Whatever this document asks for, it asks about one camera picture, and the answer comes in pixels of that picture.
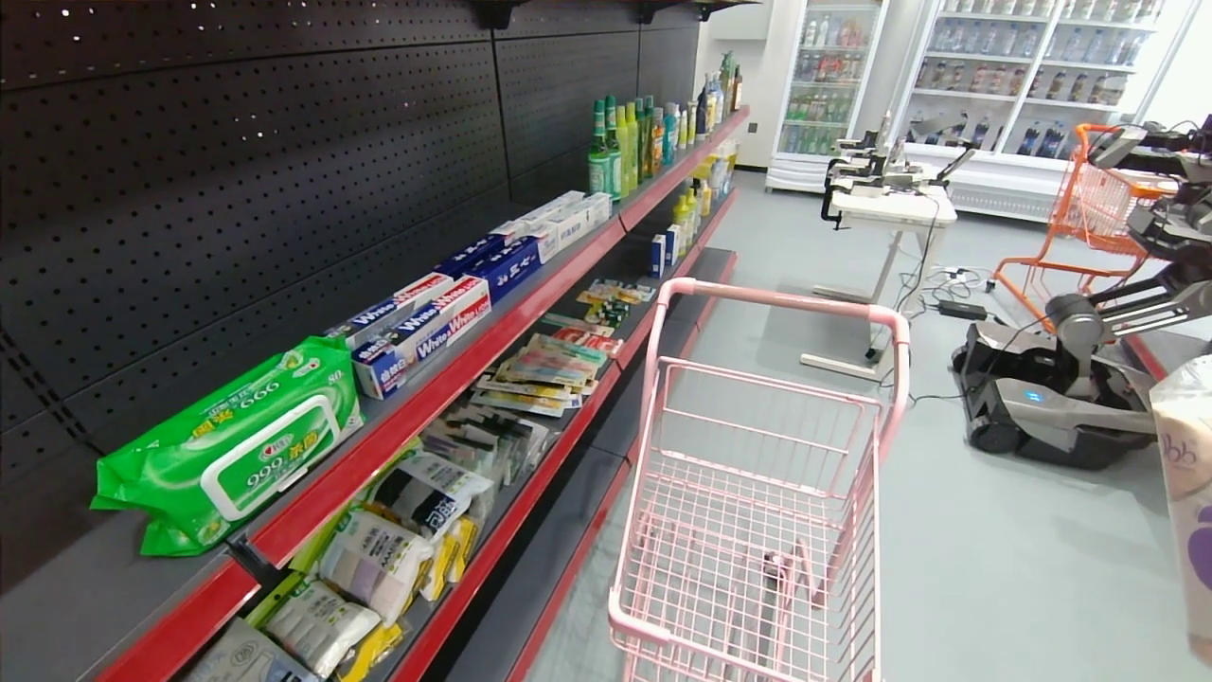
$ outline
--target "shopping cart handle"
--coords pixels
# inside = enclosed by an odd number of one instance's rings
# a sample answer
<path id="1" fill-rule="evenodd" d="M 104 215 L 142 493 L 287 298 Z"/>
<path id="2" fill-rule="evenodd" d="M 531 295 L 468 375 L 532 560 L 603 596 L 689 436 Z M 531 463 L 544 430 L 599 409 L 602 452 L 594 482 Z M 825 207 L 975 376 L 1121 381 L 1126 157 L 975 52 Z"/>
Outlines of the shopping cart handle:
<path id="1" fill-rule="evenodd" d="M 668 305 L 669 298 L 671 298 L 675 293 L 699 293 L 703 296 L 733 298 L 736 300 L 749 300 L 751 303 L 761 303 L 765 305 L 778 305 L 781 308 L 795 308 L 814 313 L 868 319 L 875 323 L 882 323 L 884 326 L 891 328 L 893 344 L 909 344 L 909 322 L 903 315 L 885 305 L 833 300 L 816 296 L 799 296 L 795 293 L 783 293 L 781 291 L 764 291 L 761 288 L 745 288 L 743 286 L 732 286 L 731 283 L 699 281 L 692 276 L 679 276 L 667 281 L 664 286 L 661 287 L 661 293 L 657 300 Z"/>
<path id="2" fill-rule="evenodd" d="M 606 597 L 606 614 L 610 617 L 610 624 L 616 630 L 631 637 L 661 646 L 668 644 L 673 640 L 673 632 L 669 630 L 640 620 L 624 612 L 623 604 L 619 602 L 618 589 L 613 586 Z"/>

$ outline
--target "orange shopping cart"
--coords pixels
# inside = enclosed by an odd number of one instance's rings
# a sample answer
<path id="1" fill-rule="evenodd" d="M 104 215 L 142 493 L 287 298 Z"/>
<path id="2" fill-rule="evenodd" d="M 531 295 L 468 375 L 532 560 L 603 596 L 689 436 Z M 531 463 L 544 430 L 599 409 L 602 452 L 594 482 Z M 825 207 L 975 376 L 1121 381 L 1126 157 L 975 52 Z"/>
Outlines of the orange shopping cart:
<path id="1" fill-rule="evenodd" d="M 1091 165 L 1087 159 L 1091 136 L 1097 142 L 1100 136 L 1116 130 L 1116 126 L 1093 124 L 1076 127 L 1077 145 L 1060 183 L 1060 193 L 1052 205 L 1047 236 L 1039 253 L 1001 260 L 988 283 L 989 290 L 995 282 L 1005 286 L 1048 332 L 1056 329 L 1044 305 L 1056 293 L 1077 291 L 1090 294 L 1096 287 L 1102 290 L 1124 282 L 1140 269 L 1148 253 L 1128 234 L 1128 213 L 1136 206 L 1149 206 L 1177 189 L 1177 184 L 1166 176 Z M 1081 239 L 1094 251 L 1124 256 L 1124 267 L 1108 269 L 1053 259 L 1050 250 L 1058 236 Z M 1024 271 L 1021 279 L 1016 279 L 1011 273 L 1018 271 L 1019 265 Z"/>

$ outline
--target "white table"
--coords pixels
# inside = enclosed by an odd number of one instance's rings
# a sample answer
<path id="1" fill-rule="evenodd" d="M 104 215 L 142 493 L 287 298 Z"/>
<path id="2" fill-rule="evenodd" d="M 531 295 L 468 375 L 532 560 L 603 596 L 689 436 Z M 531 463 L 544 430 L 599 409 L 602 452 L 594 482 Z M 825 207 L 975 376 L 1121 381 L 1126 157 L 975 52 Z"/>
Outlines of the white table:
<path id="1" fill-rule="evenodd" d="M 837 185 L 852 185 L 853 180 L 841 178 L 835 182 Z M 877 303 L 884 293 L 884 287 L 892 273 L 892 264 L 896 260 L 897 251 L 901 247 L 902 237 L 911 233 L 917 237 L 917 246 L 921 248 L 921 273 L 915 275 L 915 285 L 905 293 L 901 305 L 904 311 L 909 305 L 917 302 L 919 294 L 930 275 L 930 269 L 934 264 L 934 257 L 942 246 L 943 235 L 947 228 L 955 223 L 955 206 L 947 196 L 947 190 L 942 187 L 928 187 L 922 194 L 911 193 L 885 193 L 880 196 L 856 196 L 841 191 L 834 191 L 830 208 L 841 216 L 840 228 L 846 229 L 882 229 L 896 233 L 892 243 L 888 246 L 888 254 L 884 259 L 884 269 L 875 282 L 875 288 L 870 294 L 830 288 L 824 286 L 813 287 L 813 293 L 830 298 L 858 300 L 861 303 Z M 868 354 L 871 362 L 854 365 L 835 359 L 827 359 L 812 354 L 800 356 L 800 365 L 818 367 L 867 379 L 869 382 L 882 380 L 892 369 L 892 354 L 885 354 L 882 349 L 875 346 L 875 328 L 871 329 L 871 346 Z"/>

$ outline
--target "robotic arm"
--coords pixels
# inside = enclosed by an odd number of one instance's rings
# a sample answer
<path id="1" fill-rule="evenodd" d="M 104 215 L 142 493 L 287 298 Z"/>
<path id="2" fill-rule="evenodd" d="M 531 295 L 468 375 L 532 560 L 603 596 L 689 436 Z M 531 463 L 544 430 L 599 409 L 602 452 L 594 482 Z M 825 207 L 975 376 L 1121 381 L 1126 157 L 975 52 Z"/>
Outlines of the robotic arm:
<path id="1" fill-rule="evenodd" d="M 1097 167 L 1180 177 L 1173 197 L 1128 214 L 1132 237 L 1151 256 L 1170 260 L 1155 276 L 1093 296 L 1067 293 L 1048 300 L 1062 360 L 1076 371 L 1067 395 L 1088 397 L 1091 359 L 1122 336 L 1212 314 L 1212 115 L 1189 133 L 1121 128 L 1090 151 Z"/>

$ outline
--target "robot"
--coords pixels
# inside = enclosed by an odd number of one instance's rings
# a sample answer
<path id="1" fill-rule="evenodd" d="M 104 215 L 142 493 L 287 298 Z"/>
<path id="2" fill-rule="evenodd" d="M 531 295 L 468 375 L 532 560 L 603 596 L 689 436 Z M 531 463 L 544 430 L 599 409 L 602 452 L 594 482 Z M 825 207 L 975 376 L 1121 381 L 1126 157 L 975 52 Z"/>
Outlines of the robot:
<path id="1" fill-rule="evenodd" d="M 1153 380 L 1096 351 L 1132 333 L 1212 314 L 1212 115 L 1189 133 L 1121 128 L 1092 145 L 1097 167 L 1182 177 L 1177 194 L 1127 218 L 1132 237 L 1168 260 L 1155 276 L 1092 296 L 1047 302 L 1048 338 L 978 321 L 951 359 L 968 443 L 1084 470 L 1100 470 L 1156 439 Z"/>

